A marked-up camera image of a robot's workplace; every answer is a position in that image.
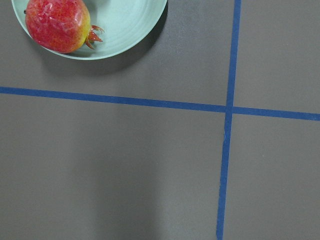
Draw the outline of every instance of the light green plate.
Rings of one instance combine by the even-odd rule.
[[[28,33],[24,10],[29,0],[11,0],[13,9],[23,29]],[[167,0],[83,0],[91,24],[105,30],[98,33],[103,42],[96,42],[92,50],[86,45],[78,50],[57,55],[78,60],[105,59],[132,48],[156,25],[165,9]]]

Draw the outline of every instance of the blue tape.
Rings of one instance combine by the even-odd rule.
[[[235,0],[234,10],[233,10],[233,26],[232,26],[232,37],[231,37],[231,49],[230,49],[228,89],[227,89],[225,119],[224,119],[224,141],[223,141],[223,147],[222,147],[219,202],[218,202],[217,221],[216,221],[217,240],[223,240],[223,236],[224,236],[228,167],[229,167],[230,141],[231,141],[231,130],[232,130],[232,114],[233,114],[233,106],[234,106],[236,69],[237,69],[237,57],[238,57],[240,14],[241,14],[241,0]]]
[[[242,114],[242,115],[274,117],[274,118],[320,121],[319,113],[270,110],[270,109],[259,109],[259,108],[238,107],[238,106],[233,107],[232,113]]]
[[[164,101],[164,100],[153,100],[153,99],[121,97],[121,96],[95,95],[95,94],[73,93],[73,92],[62,92],[62,91],[48,91],[48,90],[37,90],[37,89],[15,88],[15,87],[0,87],[0,94],[24,95],[24,96],[33,96],[33,97],[81,100],[81,101],[90,101],[90,102],[127,104],[127,105],[138,105],[138,106],[147,106],[147,107],[195,110],[195,111],[218,112],[218,113],[224,113],[226,111],[226,107],[221,105],[179,102],[179,101]]]

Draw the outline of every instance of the pomegranate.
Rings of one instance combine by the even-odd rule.
[[[83,0],[29,0],[24,13],[32,39],[47,49],[65,54],[102,42],[94,30],[104,30],[91,25]]]

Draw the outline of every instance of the gray surface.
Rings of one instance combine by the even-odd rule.
[[[0,239],[207,240],[222,113],[0,95]]]
[[[243,0],[234,105],[320,112],[320,1]]]
[[[320,124],[234,115],[224,240],[318,240]]]
[[[65,59],[36,45],[4,1],[7,66],[1,86],[224,105],[233,1],[171,0],[140,44],[98,61]]]
[[[319,113],[320,3],[242,0],[234,105]],[[225,105],[232,0],[170,0],[118,56],[34,44],[1,3],[0,87]],[[0,94],[0,239],[213,240],[224,113]],[[320,122],[233,115],[224,240],[318,240]]]

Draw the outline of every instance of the ceramic plate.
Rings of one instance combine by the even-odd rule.
[[[18,21],[27,32],[24,10],[29,0],[11,0]],[[60,56],[96,60],[120,54],[139,43],[156,25],[165,9],[167,0],[83,0],[91,18],[91,24],[105,30],[99,34],[103,42],[96,42],[92,50],[86,45]]]

